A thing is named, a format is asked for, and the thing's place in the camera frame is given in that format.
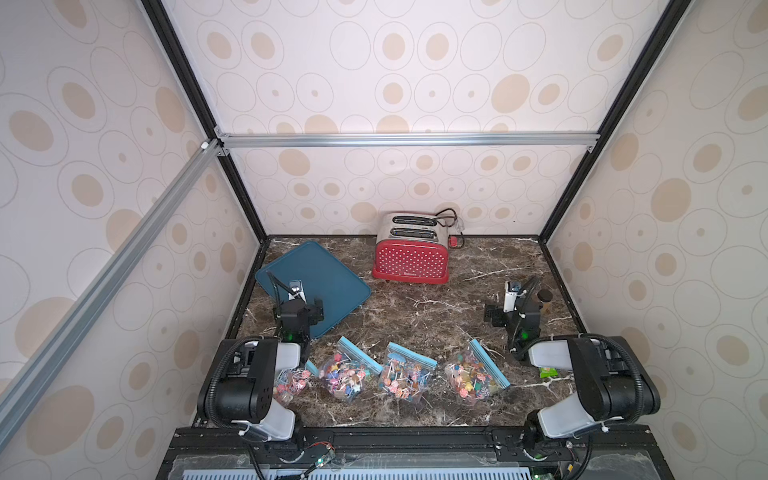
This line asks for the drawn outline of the teal rectangular tray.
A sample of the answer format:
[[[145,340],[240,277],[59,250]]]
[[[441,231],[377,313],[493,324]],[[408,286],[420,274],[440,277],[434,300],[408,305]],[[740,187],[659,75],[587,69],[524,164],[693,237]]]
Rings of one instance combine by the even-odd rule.
[[[301,244],[256,272],[256,281],[275,300],[267,272],[285,284],[301,281],[309,303],[323,302],[324,320],[310,327],[313,339],[328,333],[371,295],[371,288],[357,274],[315,241]]]

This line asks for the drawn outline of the candy ziploc bag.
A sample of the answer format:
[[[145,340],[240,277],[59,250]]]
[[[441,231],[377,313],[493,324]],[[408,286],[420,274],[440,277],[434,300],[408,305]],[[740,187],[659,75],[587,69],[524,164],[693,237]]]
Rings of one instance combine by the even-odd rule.
[[[318,368],[311,361],[302,368],[284,369],[275,378],[273,397],[287,407],[318,379],[318,375]]]
[[[476,339],[445,367],[451,388],[470,405],[485,401],[511,386],[511,382]]]
[[[352,401],[366,382],[377,377],[383,367],[346,337],[336,343],[332,357],[319,369],[321,385],[336,399]]]
[[[429,390],[437,366],[436,360],[390,342],[378,385],[397,399],[417,403]]]

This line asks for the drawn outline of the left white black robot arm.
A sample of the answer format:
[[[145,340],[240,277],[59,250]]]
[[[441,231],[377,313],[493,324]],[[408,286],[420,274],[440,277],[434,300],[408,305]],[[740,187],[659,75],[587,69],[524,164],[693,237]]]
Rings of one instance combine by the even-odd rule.
[[[255,442],[288,441],[300,420],[288,405],[318,370],[308,359],[323,302],[300,297],[275,306],[276,334],[219,344],[197,400],[201,419]]]

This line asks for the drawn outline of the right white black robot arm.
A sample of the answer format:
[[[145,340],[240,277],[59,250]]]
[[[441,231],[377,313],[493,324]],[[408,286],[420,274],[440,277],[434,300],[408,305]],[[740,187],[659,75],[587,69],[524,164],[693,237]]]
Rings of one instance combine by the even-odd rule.
[[[484,311],[486,322],[506,331],[507,351],[516,360],[569,372],[575,382],[573,394],[528,415],[521,445],[531,450],[548,440],[606,431],[657,413],[659,390],[624,337],[541,334],[541,310],[552,293],[539,284],[537,276],[523,284],[507,281],[503,302]]]

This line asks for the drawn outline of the brown bottle black cap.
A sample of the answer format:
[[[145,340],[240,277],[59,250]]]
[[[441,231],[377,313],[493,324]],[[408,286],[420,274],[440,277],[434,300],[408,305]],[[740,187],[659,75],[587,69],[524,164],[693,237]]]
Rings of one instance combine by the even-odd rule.
[[[551,291],[547,289],[540,289],[539,292],[537,293],[537,297],[540,302],[549,303],[553,299],[553,294]]]

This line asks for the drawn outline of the green candy packet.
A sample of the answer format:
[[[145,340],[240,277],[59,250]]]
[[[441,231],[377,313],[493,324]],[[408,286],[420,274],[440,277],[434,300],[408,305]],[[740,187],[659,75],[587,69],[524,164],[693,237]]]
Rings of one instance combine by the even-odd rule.
[[[539,378],[540,379],[548,379],[548,378],[556,378],[559,376],[558,371],[555,368],[552,367],[540,367],[539,368]]]

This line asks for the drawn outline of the red polka dot toaster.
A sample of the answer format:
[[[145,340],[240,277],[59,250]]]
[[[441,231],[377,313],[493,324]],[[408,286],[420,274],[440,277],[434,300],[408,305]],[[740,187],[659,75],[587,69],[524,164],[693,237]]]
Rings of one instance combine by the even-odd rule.
[[[449,281],[449,229],[453,208],[434,214],[386,214],[377,234],[372,276],[387,281],[441,285]]]

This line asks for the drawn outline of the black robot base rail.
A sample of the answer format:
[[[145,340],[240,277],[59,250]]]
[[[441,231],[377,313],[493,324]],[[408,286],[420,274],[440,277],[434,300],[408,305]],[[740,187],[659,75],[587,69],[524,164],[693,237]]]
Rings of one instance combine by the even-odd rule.
[[[533,441],[521,427],[308,428],[304,442],[246,443],[181,428],[159,479],[670,479],[644,425]]]

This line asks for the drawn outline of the left slanted aluminium frame bar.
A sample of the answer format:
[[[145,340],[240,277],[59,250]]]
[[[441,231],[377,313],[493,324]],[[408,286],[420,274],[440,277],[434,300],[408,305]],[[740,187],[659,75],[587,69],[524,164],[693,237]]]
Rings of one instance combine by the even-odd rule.
[[[209,139],[198,149],[2,395],[2,448],[16,435],[194,183],[218,157],[222,145],[219,139]]]

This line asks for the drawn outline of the horizontal aluminium frame bar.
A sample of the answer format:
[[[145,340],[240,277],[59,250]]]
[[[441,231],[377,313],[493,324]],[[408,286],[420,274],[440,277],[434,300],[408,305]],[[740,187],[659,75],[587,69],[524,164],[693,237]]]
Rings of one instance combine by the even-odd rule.
[[[232,148],[373,148],[580,145],[593,147],[597,132],[442,132],[339,134],[226,134],[222,144]]]

